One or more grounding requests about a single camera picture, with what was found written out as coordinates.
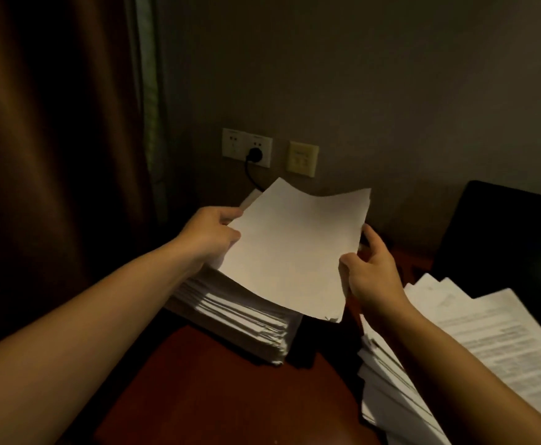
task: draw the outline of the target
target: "black power cord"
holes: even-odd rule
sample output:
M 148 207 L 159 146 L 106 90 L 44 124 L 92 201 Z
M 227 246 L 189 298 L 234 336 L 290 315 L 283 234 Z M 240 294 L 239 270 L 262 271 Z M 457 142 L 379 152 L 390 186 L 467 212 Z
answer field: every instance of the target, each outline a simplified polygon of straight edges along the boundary
M 254 181 L 254 179 L 250 176 L 250 170 L 248 168 L 248 163 L 259 163 L 262 160 L 262 151 L 260 151 L 259 148 L 250 148 L 250 152 L 245 157 L 244 162 L 244 169 L 245 169 L 245 175 L 248 177 L 250 182 L 254 185 L 255 188 L 257 188 L 260 192 L 264 192 L 264 189 Z

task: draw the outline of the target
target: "brown curtain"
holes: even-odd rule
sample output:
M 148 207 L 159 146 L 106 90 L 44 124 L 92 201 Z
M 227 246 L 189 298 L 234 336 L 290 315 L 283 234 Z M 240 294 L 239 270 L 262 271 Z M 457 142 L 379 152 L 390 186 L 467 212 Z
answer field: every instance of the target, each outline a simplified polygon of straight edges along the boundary
M 152 246 L 123 0 L 0 0 L 0 339 Z

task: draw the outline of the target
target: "forearm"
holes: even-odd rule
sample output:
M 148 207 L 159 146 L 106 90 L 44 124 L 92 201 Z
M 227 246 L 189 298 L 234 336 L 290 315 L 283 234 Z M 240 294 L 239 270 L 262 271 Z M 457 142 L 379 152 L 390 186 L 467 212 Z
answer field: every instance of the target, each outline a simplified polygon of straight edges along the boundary
M 454 444 L 541 443 L 541 414 L 417 310 L 380 329 Z
M 53 443 L 191 265 L 171 242 L 0 342 L 0 443 Z

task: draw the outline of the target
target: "wall outlet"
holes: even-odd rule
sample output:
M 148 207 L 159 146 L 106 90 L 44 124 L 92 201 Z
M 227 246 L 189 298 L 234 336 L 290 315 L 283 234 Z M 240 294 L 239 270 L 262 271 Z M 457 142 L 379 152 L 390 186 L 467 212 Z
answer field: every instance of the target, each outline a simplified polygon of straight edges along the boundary
M 250 152 L 250 148 L 259 148 L 260 151 L 262 151 L 261 161 L 253 164 L 270 168 L 272 138 L 223 128 L 221 134 L 221 153 L 223 156 L 237 159 L 238 161 L 245 161 L 245 157 Z
M 307 143 L 290 142 L 287 155 L 287 171 L 313 178 L 318 164 L 319 147 Z

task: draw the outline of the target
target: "wall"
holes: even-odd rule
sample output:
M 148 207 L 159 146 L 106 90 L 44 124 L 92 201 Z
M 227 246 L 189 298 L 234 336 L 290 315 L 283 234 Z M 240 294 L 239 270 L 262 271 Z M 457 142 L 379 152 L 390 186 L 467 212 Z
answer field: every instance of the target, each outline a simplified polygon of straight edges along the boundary
M 201 205 L 251 190 L 222 127 L 275 138 L 262 184 L 372 187 L 370 222 L 423 252 L 468 180 L 541 193 L 541 0 L 158 3 L 172 147 Z M 284 171 L 289 139 L 320 146 L 315 179 Z

